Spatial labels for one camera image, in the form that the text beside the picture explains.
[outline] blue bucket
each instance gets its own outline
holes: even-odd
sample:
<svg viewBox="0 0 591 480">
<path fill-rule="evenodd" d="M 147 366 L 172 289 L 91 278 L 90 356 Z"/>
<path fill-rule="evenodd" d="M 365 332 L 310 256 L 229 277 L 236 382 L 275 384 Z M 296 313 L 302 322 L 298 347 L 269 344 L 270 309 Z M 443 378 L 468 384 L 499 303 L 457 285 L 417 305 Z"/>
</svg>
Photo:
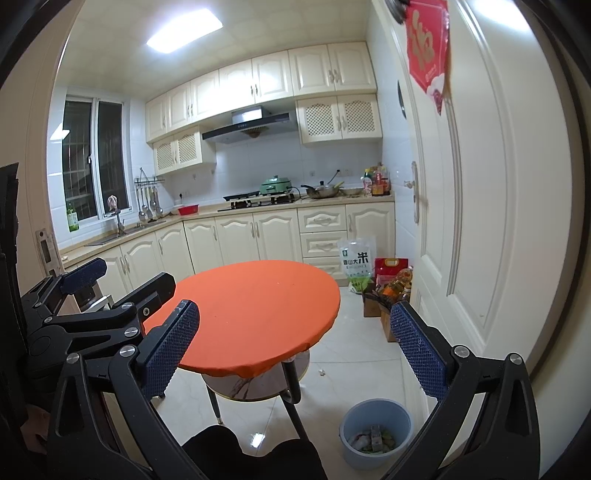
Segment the blue bucket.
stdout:
<svg viewBox="0 0 591 480">
<path fill-rule="evenodd" d="M 380 425 L 394 437 L 396 447 L 379 455 L 355 450 L 347 441 L 372 425 Z M 394 400 L 373 398 L 355 405 L 340 424 L 339 437 L 343 442 L 345 461 L 357 470 L 373 470 L 386 462 L 394 464 L 406 450 L 414 431 L 413 420 L 406 408 Z"/>
</svg>

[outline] red decoration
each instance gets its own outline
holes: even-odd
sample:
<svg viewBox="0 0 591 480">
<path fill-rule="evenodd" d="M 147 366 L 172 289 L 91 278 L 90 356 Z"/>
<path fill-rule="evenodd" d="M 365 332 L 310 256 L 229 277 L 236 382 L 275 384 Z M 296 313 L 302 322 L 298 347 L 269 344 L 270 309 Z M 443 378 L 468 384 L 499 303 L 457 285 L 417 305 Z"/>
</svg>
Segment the red decoration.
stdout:
<svg viewBox="0 0 591 480">
<path fill-rule="evenodd" d="M 412 0 L 407 8 L 406 28 L 410 73 L 441 115 L 449 42 L 447 2 Z"/>
</svg>

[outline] ceiling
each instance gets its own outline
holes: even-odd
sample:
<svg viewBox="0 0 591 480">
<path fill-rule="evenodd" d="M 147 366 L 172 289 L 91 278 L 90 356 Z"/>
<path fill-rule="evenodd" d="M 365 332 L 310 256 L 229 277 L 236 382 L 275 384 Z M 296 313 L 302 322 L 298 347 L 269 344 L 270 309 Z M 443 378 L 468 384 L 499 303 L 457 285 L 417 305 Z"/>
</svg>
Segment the ceiling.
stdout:
<svg viewBox="0 0 591 480">
<path fill-rule="evenodd" d="M 209 8 L 224 25 L 170 53 L 146 45 L 168 20 Z M 252 57 L 365 39 L 370 0 L 86 0 L 58 82 L 146 100 Z"/>
</svg>

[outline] blue gripper pad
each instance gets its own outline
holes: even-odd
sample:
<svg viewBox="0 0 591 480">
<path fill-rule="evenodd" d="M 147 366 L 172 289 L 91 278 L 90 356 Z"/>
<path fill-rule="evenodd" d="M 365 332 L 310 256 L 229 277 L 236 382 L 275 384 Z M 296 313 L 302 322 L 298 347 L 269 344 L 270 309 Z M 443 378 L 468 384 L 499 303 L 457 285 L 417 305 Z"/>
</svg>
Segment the blue gripper pad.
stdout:
<svg viewBox="0 0 591 480">
<path fill-rule="evenodd" d="M 90 287 L 107 273 L 107 264 L 102 258 L 95 258 L 73 272 L 64 275 L 60 290 L 64 295 L 74 295 L 84 287 Z"/>
<path fill-rule="evenodd" d="M 144 397 L 164 394 L 178 363 L 199 328 L 199 309 L 190 300 L 181 301 L 168 319 L 150 330 L 139 344 L 136 365 Z"/>
<path fill-rule="evenodd" d="M 392 307 L 390 329 L 425 393 L 441 401 L 454 373 L 451 345 L 406 301 Z"/>
</svg>

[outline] green bottle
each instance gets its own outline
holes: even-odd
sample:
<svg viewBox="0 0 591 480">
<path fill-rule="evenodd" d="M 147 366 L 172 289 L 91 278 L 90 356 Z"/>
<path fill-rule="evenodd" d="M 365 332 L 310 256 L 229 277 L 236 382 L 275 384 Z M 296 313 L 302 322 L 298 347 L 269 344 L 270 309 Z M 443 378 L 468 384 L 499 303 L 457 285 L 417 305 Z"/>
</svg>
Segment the green bottle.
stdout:
<svg viewBox="0 0 591 480">
<path fill-rule="evenodd" d="M 68 203 L 68 206 L 66 207 L 66 214 L 68 215 L 68 227 L 70 228 L 70 232 L 79 230 L 80 225 L 78 225 L 78 214 L 71 203 Z"/>
</svg>

